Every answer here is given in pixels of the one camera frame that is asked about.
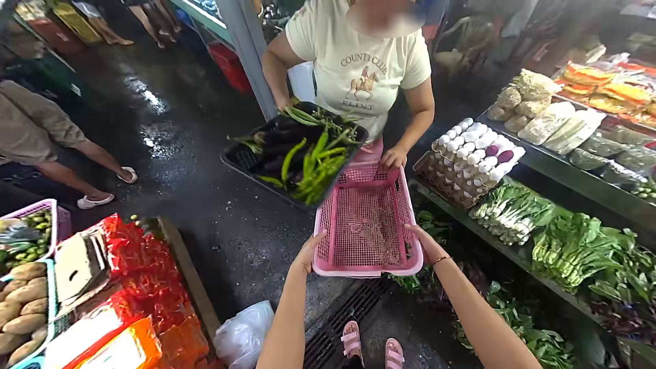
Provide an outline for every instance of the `foot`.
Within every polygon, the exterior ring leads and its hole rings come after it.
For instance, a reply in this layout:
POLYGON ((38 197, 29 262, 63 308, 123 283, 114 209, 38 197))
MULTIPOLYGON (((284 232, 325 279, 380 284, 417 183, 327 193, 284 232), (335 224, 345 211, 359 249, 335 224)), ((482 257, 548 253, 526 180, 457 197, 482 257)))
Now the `foot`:
POLYGON ((403 348, 399 341, 390 338, 385 343, 385 369, 403 369, 403 348))
POLYGON ((346 323, 344 326, 344 331, 342 332, 342 342, 344 342, 344 356, 347 358, 352 358, 353 356, 359 356, 360 361, 362 361, 362 366, 365 366, 364 360, 362 359, 362 346, 360 345, 360 329, 355 320, 351 320, 346 323))
POLYGON ((85 195, 77 201, 77 207, 80 209, 91 209, 92 207, 108 204, 114 200, 113 194, 101 192, 97 195, 85 195))
POLYGON ((125 183, 135 183, 139 176, 136 175, 136 171, 131 167, 121 167, 123 170, 120 174, 117 174, 116 177, 119 177, 125 183))

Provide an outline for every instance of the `pink crate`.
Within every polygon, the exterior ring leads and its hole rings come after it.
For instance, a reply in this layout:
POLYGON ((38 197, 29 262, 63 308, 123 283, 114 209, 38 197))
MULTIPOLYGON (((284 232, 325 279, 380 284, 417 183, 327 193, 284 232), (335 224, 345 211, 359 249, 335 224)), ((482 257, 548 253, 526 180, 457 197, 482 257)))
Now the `pink crate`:
POLYGON ((71 235, 71 213, 69 213, 68 210, 57 206, 57 200, 54 198, 47 198, 30 206, 26 206, 21 210, 16 210, 13 213, 0 217, 0 219, 27 217, 32 213, 44 209, 50 209, 52 215, 52 235, 50 237, 50 248, 48 249, 48 253, 37 261, 42 261, 52 256, 57 243, 67 239, 71 235))
POLYGON ((314 271, 356 278, 419 272, 424 255, 406 223, 416 224, 405 173, 383 173, 378 162, 349 165, 317 209, 314 234, 328 235, 314 252, 314 271))

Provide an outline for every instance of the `pink sandal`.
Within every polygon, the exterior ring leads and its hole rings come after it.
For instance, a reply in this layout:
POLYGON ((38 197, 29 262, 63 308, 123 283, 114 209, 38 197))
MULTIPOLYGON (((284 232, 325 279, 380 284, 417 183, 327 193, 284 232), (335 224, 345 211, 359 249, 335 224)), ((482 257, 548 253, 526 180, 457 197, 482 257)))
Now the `pink sandal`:
POLYGON ((353 350, 360 350, 360 361, 362 361, 362 366, 365 366, 364 358, 362 358, 362 346, 360 345, 360 328, 358 323, 355 320, 351 320, 346 323, 342 331, 342 342, 344 342, 344 356, 351 358, 348 354, 353 350), (347 327, 353 327, 353 332, 346 333, 347 327))
POLYGON ((403 347, 399 341, 388 339, 385 343, 385 369, 403 369, 404 362, 403 347))

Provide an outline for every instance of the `pale yellow t-shirt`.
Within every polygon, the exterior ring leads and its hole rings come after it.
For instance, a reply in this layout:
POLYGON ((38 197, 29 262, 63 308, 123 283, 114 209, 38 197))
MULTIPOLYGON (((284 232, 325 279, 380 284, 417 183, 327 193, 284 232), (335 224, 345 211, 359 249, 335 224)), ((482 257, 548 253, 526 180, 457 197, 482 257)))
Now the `pale yellow t-shirt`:
POLYGON ((380 137, 399 87, 412 89, 430 77, 430 58, 418 30, 374 38, 346 22, 347 0, 306 0, 285 33, 296 55, 312 61, 317 104, 360 118, 369 142, 380 137))

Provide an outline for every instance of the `bracelet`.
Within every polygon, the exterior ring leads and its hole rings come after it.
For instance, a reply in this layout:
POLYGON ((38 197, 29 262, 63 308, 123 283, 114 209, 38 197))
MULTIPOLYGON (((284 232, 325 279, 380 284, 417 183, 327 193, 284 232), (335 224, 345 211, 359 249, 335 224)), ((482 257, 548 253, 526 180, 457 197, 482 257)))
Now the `bracelet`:
POLYGON ((435 260, 435 262, 432 263, 431 265, 432 265, 432 266, 435 266, 435 264, 439 263, 440 261, 442 261, 442 260, 444 260, 444 259, 450 259, 450 258, 451 258, 450 256, 443 256, 443 257, 440 257, 440 258, 438 258, 437 260, 435 260))

